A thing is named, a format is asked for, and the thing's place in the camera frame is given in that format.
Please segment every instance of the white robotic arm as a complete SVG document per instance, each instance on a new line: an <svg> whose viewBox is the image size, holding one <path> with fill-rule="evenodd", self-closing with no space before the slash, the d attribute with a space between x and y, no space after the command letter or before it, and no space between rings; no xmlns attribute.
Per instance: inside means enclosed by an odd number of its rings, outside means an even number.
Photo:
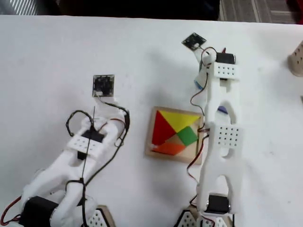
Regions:
<svg viewBox="0 0 303 227"><path fill-rule="evenodd" d="M242 182L240 75L235 61L232 62L232 55L210 49L204 57L202 51L197 49L194 53L200 65L203 57L205 65L198 77L200 81L207 81L205 127L209 128L209 142L197 186L197 208L207 215L234 214L239 212ZM227 110L230 124L222 125L216 120L219 106ZM221 149L228 149L228 153L222 156ZM219 176L225 176L229 189L227 197L211 192Z"/></svg>
<svg viewBox="0 0 303 227"><path fill-rule="evenodd" d="M104 153L113 147L125 127L122 111L114 107L110 111L107 109L107 117L96 111L94 127L97 133L92 136L90 141L85 135L90 130L90 121L88 117L83 119L82 128L67 143L59 157L49 168L25 186L21 197L22 212L27 208L26 203L32 197L51 198L52 202L58 203L50 216L51 227L76 227L83 223L81 206L77 206L82 198L83 185L77 180L82 177L84 170L83 179L84 183L87 183L100 167ZM85 158L81 160L79 152L85 155L87 150L86 161ZM92 198L88 196L85 198L87 199L85 201L85 214L89 218L95 211L97 204Z"/></svg>

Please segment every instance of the yellow triangle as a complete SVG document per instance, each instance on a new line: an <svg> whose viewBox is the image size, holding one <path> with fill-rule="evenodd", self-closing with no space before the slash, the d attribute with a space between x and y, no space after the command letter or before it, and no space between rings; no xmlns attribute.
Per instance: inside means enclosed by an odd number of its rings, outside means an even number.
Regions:
<svg viewBox="0 0 303 227"><path fill-rule="evenodd" d="M181 114L167 111L160 111L160 113L177 133L200 118L199 115L188 115L184 113Z"/></svg>

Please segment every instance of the wire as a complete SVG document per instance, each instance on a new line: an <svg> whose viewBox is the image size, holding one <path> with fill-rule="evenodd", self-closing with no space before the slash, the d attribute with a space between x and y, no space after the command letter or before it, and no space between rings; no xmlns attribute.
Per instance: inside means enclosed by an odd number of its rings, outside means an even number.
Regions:
<svg viewBox="0 0 303 227"><path fill-rule="evenodd" d="M18 198L16 198L10 205L8 205L4 212L1 215L1 220L0 220L0 224L2 226L7 226L11 221L19 221L20 220L20 214L17 214L15 217L13 217L11 220L9 221L4 221L5 215L7 214L7 212L9 211L9 209L14 206L17 202L19 202L21 200L21 196L19 196Z"/></svg>
<svg viewBox="0 0 303 227"><path fill-rule="evenodd" d="M235 227L235 214L232 214L232 227Z"/></svg>
<svg viewBox="0 0 303 227"><path fill-rule="evenodd" d="M206 51L206 50L208 50L208 49L213 49L215 52L216 52L216 55L217 55L217 51L216 51L216 49L215 48L213 48L212 46L209 46L209 47L206 47L204 50L202 50L202 53L201 53L201 63L202 63L202 65L204 65L205 67L206 67L206 65L204 64L204 62L203 62L203 54L204 54L204 52Z"/></svg>
<svg viewBox="0 0 303 227"><path fill-rule="evenodd" d="M201 155L201 153L202 153L202 150L203 150L203 147L204 147L204 140L205 140L207 137L209 137L209 135L206 135L206 136L204 136L204 137L202 138L201 147L200 147L200 149L199 149L199 151L198 151L196 157L194 158L194 160L191 161L191 163L189 163L189 165L188 165L187 168L186 168L187 174L188 174L191 178L193 178L197 183L198 183L198 180L197 180L194 176L192 176L192 175L190 174L189 169L190 169L190 167L197 161L197 159L200 157L200 155Z"/></svg>
<svg viewBox="0 0 303 227"><path fill-rule="evenodd" d="M116 157L119 149L122 147L123 145L123 142L125 140L125 137L128 133L128 130L129 130L129 126L130 126L130 114L129 114L129 111L126 110L125 108L121 107L121 106L118 106L118 105L115 105L115 104L112 104L112 103L107 103L107 102L104 102L102 101L102 99L98 96L98 99L100 100L100 102L104 103L104 104L107 104L109 106L113 106L113 107L116 107L120 110L123 110L126 115L124 116L125 118L125 134L123 135L123 137L121 138L121 143L118 145L118 147L116 148L116 151L114 152L113 156L100 168L98 169L87 181L86 181L86 184L85 186L87 186L91 181L92 179L94 179L94 177L100 173L109 163L111 163L111 161L113 161L113 159Z"/></svg>
<svg viewBox="0 0 303 227"><path fill-rule="evenodd" d="M193 207L197 208L195 204L193 204L193 201L197 198L197 194L189 201L189 204L192 205Z"/></svg>
<svg viewBox="0 0 303 227"><path fill-rule="evenodd" d="M200 91L198 91L197 93L195 93L195 94L190 98L190 104L193 105L193 106L199 107L200 110L201 110L201 112L202 112L202 115L203 115L203 116L205 116L205 115L204 115L203 108L202 108L200 105L193 103L193 98L196 97L196 96L199 95L202 91L205 90L206 85L207 85L207 81L208 81L208 73L206 73L206 81L205 81L204 87L203 87Z"/></svg>
<svg viewBox="0 0 303 227"><path fill-rule="evenodd" d="M122 120L121 120L121 119L119 119L119 118L111 118L111 119L109 119L109 120L112 120L112 121L119 121L119 122L122 122L122 123L123 123L124 128L123 128L123 130L122 130L122 132L121 132L120 136L118 137L118 138L120 138L120 139L121 139L121 136L123 135L124 129L126 128L126 124L125 124L125 122L124 122L124 121L122 121Z"/></svg>
<svg viewBox="0 0 303 227"><path fill-rule="evenodd" d="M104 127L105 125L107 125L107 122L105 122L105 123L100 127L100 129L98 130L98 132L100 132L100 131L103 129L103 127Z"/></svg>
<svg viewBox="0 0 303 227"><path fill-rule="evenodd" d="M213 221L213 220L211 220L211 219L209 219L209 218L207 218L207 217L205 217L205 216L203 216L203 215L201 215L206 221L210 221L212 224L213 224L213 226L212 227L214 227L215 226L215 221Z"/></svg>
<svg viewBox="0 0 303 227"><path fill-rule="evenodd" d="M76 110L76 111L74 111L74 112L71 113L70 117L68 118L68 120L67 120L67 122L65 124L66 129L67 129L69 135L70 136L74 136L75 134L71 132L69 124L70 124L70 120L73 118L73 116L76 113L82 113L82 114L86 115L89 118L89 121L90 121L89 141L88 141L88 145L87 145L87 149L86 149L86 156L85 156L85 159L84 159L84 164L83 164L81 178L79 180L70 180L65 185L65 190L67 190L67 185L69 183L71 183L71 182L80 183L80 184L83 185L81 205L82 205L82 220L83 220L84 227L88 227L88 225L87 225L87 222L86 222L86 215L85 215L85 190L86 190L86 186L85 186L85 183L84 183L83 176L84 176L84 170L85 170L85 165L86 165L86 159L87 159L88 154L89 154L89 144L90 144L91 135L92 135L92 132L95 131L95 127L94 127L95 109L96 108L94 107L93 117L91 117L87 112L85 112L83 110Z"/></svg>
<svg viewBox="0 0 303 227"><path fill-rule="evenodd" d="M73 116L76 114L76 113L83 113L84 115L86 115L88 118L89 118L89 121L90 121L90 128L93 128L94 127L94 121L93 119L91 118L91 116L83 111L83 110L76 110L74 112L71 113L70 117L67 119L67 122L65 123L65 126L66 126L66 129L67 129L67 132L69 133L70 136L74 136L75 133L71 132L70 130L70 120L73 118Z"/></svg>

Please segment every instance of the wooden block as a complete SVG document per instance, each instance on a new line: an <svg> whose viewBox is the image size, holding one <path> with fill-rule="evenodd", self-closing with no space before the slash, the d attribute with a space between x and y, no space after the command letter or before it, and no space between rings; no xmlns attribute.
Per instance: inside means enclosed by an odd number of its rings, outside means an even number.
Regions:
<svg viewBox="0 0 303 227"><path fill-rule="evenodd" d="M196 120L190 127L193 129L193 131L197 134L198 140L189 146L187 146L183 151L176 155L167 155L167 154L162 154L158 152L152 151L152 135L153 135L153 128L155 125L155 117L156 117L156 112L157 111L167 111L167 112L175 112L175 113L180 113L180 114L189 114L189 115L197 115L200 117L200 119ZM171 109L171 108L166 108L166 107L159 107L156 106L153 108L151 112L151 119L150 119L150 124L148 128L148 133L147 133L147 140L146 140L146 147L145 147L145 154L151 157L156 157L156 158L163 158L163 159L170 159L170 160L175 160L179 162L184 162L184 163L190 163L196 156L198 149L201 147L202 143L202 137L203 133L197 133L197 129L201 127L203 124L203 116L200 113L195 113L191 111L184 111L184 110L178 110L178 109ZM167 140L169 142L175 142L176 144L182 143L178 136L176 135ZM200 165L202 163L202 155L197 159L195 162L196 165Z"/></svg>

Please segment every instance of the white 3d printed bracket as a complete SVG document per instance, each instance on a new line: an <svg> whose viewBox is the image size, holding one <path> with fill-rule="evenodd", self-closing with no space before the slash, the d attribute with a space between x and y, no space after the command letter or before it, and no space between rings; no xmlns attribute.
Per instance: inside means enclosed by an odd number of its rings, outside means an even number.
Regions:
<svg viewBox="0 0 303 227"><path fill-rule="evenodd" d="M225 176L229 200L229 213L239 211L239 198L242 182L241 150L243 128L241 126L240 74L237 65L213 63L207 70L207 104L205 107L205 128L210 128L208 152L201 168L197 186L197 208L204 212L208 206L216 179ZM215 113L219 106L224 106L231 123L221 125L216 122ZM220 150L228 149L222 156Z"/></svg>

